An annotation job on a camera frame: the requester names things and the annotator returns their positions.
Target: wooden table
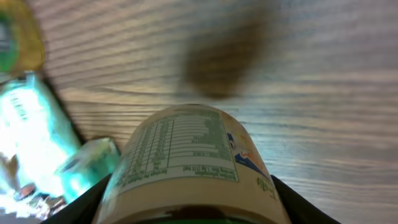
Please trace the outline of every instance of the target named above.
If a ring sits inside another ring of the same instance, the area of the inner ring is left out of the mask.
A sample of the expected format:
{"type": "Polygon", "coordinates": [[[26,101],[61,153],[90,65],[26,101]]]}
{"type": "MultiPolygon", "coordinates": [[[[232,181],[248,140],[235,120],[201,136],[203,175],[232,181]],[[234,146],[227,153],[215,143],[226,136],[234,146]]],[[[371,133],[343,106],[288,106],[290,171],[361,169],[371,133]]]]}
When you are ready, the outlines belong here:
{"type": "Polygon", "coordinates": [[[123,147],[169,105],[250,132],[342,223],[398,219],[398,1],[31,0],[45,70],[86,138],[123,147]]]}

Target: beige container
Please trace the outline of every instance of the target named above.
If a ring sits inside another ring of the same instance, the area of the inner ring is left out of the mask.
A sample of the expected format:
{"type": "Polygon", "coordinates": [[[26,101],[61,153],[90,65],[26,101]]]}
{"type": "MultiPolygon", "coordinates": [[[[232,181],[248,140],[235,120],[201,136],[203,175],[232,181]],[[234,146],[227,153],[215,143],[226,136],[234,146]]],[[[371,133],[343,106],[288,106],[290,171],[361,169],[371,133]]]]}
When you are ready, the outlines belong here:
{"type": "Polygon", "coordinates": [[[248,132],[209,106],[173,106],[135,130],[94,223],[167,217],[187,205],[253,223],[290,223],[248,132]]]}

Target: nutrition facts label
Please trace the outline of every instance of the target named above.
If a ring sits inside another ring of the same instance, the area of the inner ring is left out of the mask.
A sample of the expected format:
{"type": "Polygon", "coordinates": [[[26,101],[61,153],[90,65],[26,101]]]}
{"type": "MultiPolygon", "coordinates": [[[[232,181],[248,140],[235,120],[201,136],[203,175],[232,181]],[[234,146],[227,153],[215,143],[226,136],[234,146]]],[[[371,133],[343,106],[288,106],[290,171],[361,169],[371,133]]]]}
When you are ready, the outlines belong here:
{"type": "Polygon", "coordinates": [[[115,177],[119,193],[179,177],[238,181],[220,114],[199,109],[176,112],[134,133],[125,148],[127,165],[115,177]]]}

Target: wood grain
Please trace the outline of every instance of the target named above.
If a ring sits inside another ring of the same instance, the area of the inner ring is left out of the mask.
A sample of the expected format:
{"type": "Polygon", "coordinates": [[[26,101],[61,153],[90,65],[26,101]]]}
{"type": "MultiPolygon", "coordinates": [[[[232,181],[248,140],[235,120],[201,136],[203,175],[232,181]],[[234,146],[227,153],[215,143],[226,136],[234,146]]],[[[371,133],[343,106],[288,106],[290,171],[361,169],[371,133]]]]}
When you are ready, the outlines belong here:
{"type": "Polygon", "coordinates": [[[270,172],[342,223],[398,219],[395,0],[35,0],[45,71],[86,138],[123,147],[169,105],[250,132],[270,172]]]}

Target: black object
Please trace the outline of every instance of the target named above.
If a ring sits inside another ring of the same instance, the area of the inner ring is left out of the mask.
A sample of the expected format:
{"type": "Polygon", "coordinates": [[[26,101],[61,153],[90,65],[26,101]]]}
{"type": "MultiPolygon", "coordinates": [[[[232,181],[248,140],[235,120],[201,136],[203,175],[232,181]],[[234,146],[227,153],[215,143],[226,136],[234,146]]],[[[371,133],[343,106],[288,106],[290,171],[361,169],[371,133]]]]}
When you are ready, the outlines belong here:
{"type": "MultiPolygon", "coordinates": [[[[42,224],[89,224],[92,222],[98,205],[101,202],[102,195],[108,184],[111,175],[106,176],[103,180],[98,182],[94,187],[89,189],[86,193],[72,202],[70,205],[59,211],[54,216],[50,217],[42,224]]],[[[271,176],[275,183],[275,187],[280,196],[280,200],[284,204],[290,220],[293,224],[339,224],[336,220],[330,218],[328,215],[317,209],[310,202],[301,197],[297,192],[292,190],[289,186],[284,184],[275,176],[271,176]]],[[[192,209],[197,208],[182,208],[181,211],[173,215],[172,219],[186,219],[192,218],[192,209]]],[[[211,213],[211,217],[218,218],[219,213],[211,213]]],[[[155,223],[164,220],[148,220],[145,223],[155,223]]]]}

